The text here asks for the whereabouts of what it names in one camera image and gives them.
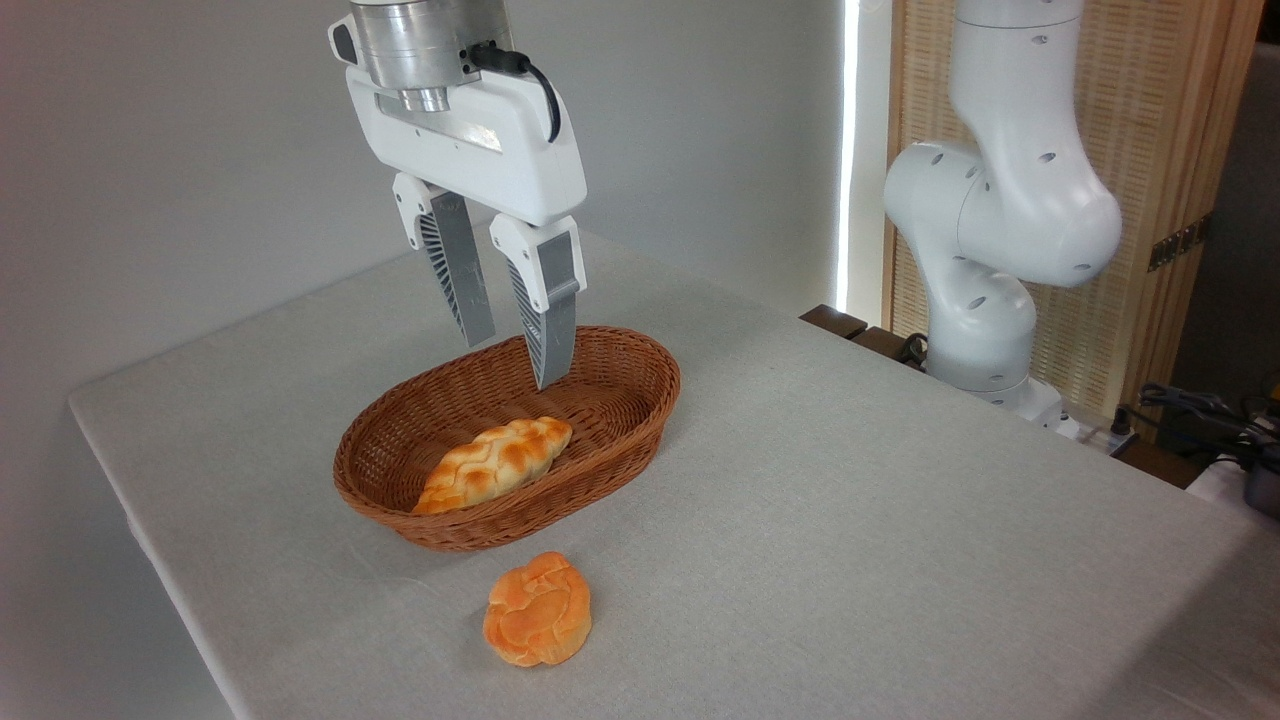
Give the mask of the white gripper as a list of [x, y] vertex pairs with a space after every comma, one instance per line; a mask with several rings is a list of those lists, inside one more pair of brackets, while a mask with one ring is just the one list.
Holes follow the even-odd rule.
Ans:
[[549, 142], [535, 79], [483, 73], [451, 90], [447, 111], [411, 111], [357, 67], [346, 68], [346, 81], [369, 146], [401, 170], [392, 191], [410, 247], [426, 254], [466, 345], [490, 340], [495, 327], [462, 196], [502, 211], [490, 236], [507, 258], [538, 388], [563, 378], [573, 360], [575, 299], [588, 287], [579, 227], [564, 217], [588, 196], [567, 110]]

